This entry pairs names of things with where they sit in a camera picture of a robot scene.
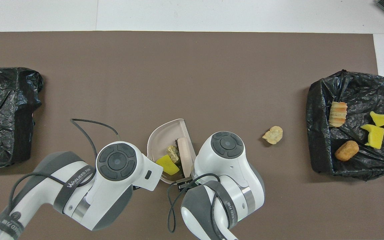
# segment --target black plastic bag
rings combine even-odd
[[[348,105],[346,122],[338,128],[328,124],[333,101]],[[382,76],[342,70],[311,85],[306,123],[311,165],[315,172],[364,181],[384,175],[384,138],[381,149],[365,146],[368,132],[360,128],[364,124],[374,124],[370,111],[384,114]],[[358,143],[359,152],[350,160],[341,162],[334,153],[348,140]]]
[[[34,70],[0,68],[0,167],[30,158],[32,113],[41,106],[41,75]]]

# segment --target brown mat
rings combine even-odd
[[[233,228],[240,239],[384,239],[384,177],[363,182],[312,171],[308,87],[341,69],[377,73],[372,35],[226,32],[0,32],[0,67],[44,77],[32,157],[0,170],[0,211],[12,184],[47,154],[71,150],[93,164],[72,117],[115,127],[146,151],[159,125],[184,118],[195,151],[216,131],[238,134],[266,187],[262,208]],[[262,134],[279,125],[275,146]],[[116,140],[83,123],[98,149]],[[91,232],[43,206],[20,239],[195,239],[177,206],[166,228],[167,184],[134,192],[111,227]]]

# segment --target yellow food piece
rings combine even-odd
[[[345,102],[332,102],[328,123],[331,127],[340,127],[346,122],[348,105]]]
[[[355,141],[349,140],[344,143],[337,151],[334,153],[337,159],[342,162],[346,162],[351,159],[359,151],[358,143]]]
[[[265,133],[265,135],[263,135],[262,138],[267,140],[270,144],[276,144],[282,138],[282,128],[279,126],[273,126]]]
[[[374,111],[371,111],[370,116],[373,119],[376,126],[378,127],[384,126],[384,114],[377,114]]]
[[[168,146],[167,154],[168,154],[168,156],[170,156],[171,161],[173,161],[175,164],[179,163],[179,160],[180,160],[179,149],[176,146],[174,146],[174,145]]]
[[[180,169],[173,163],[173,161],[171,161],[171,158],[168,155],[164,155],[162,158],[158,159],[156,164],[162,166],[164,168],[164,172],[169,175],[174,175],[180,171]]]
[[[383,135],[384,135],[384,128],[371,125],[371,124],[362,125],[361,128],[369,132],[368,143],[366,143],[365,145],[372,146],[375,149],[381,149],[381,143],[383,141]]]

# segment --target white table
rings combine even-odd
[[[370,33],[384,76],[373,0],[0,0],[1,32],[94,30]]]

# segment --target black strap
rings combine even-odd
[[[235,204],[233,203],[233,200],[230,197],[229,193],[218,181],[208,181],[204,183],[204,185],[211,188],[211,190],[215,191],[227,214],[227,218],[229,221],[229,225],[227,228],[233,228],[236,223],[238,223],[238,213],[236,212]]]
[[[54,200],[53,207],[59,213],[64,214],[63,209],[72,196],[76,187],[88,176],[94,172],[94,167],[87,165],[78,170],[61,188],[56,199]]]
[[[0,229],[10,235],[14,240],[17,240],[25,228],[10,215],[0,213]]]

